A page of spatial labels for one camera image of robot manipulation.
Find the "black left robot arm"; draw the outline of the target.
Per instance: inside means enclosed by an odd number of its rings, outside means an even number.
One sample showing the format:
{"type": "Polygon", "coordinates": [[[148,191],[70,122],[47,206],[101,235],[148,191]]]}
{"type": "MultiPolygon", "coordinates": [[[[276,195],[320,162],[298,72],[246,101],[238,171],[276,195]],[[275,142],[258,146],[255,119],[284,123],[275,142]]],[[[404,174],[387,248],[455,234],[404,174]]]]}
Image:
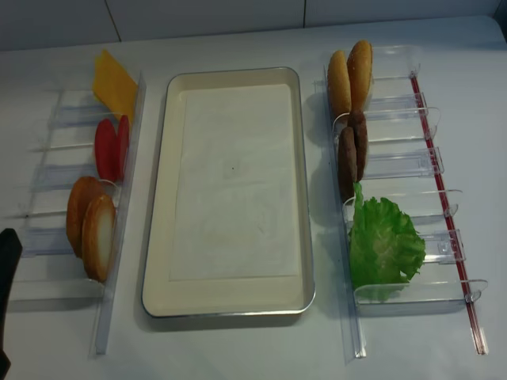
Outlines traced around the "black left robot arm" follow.
{"type": "Polygon", "coordinates": [[[4,350],[4,330],[6,324],[6,312],[10,297],[10,290],[22,253],[22,245],[17,232],[12,228],[6,228],[1,232],[0,253],[0,291],[1,291],[1,379],[7,375],[11,362],[4,350]]]}

